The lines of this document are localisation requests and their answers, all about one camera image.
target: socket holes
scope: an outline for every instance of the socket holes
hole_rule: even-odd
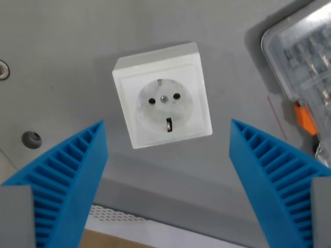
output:
[[[150,98],[150,99],[148,100],[148,102],[149,102],[150,104],[152,104],[152,105],[154,105],[154,104],[156,103],[156,101],[155,101],[154,98]]]
[[[27,131],[22,135],[22,143],[29,149],[37,149],[41,146],[41,137],[38,133]]]
[[[174,99],[175,99],[175,100],[178,100],[179,98],[180,98],[180,94],[179,94],[179,93],[175,93],[175,94],[174,94]]]

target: screw hole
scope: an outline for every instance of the screw hole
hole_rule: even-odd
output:
[[[179,93],[175,93],[175,94],[174,94],[174,99],[175,99],[175,100],[178,100],[179,98],[180,98],[180,94],[179,94]]]
[[[0,60],[0,80],[5,80],[9,77],[10,71],[8,65]]]
[[[148,102],[149,102],[150,104],[155,104],[155,103],[156,103],[156,101],[155,101],[154,98],[150,98],[150,99],[148,100]]]
[[[22,135],[22,143],[29,149],[37,149],[41,146],[41,137],[36,132],[27,131]]]

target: electrical socket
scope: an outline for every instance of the electrical socket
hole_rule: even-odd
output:
[[[122,57],[113,77],[134,149],[213,133],[196,43]]]

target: metal mesh grille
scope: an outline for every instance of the metal mesh grille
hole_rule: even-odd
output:
[[[102,222],[146,222],[148,220],[126,214],[123,212],[115,211],[113,209],[105,208],[98,205],[92,205],[89,214]]]

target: white outlet box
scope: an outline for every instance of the white outlet box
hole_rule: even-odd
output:
[[[120,58],[113,77],[134,149],[213,133],[196,43]]]

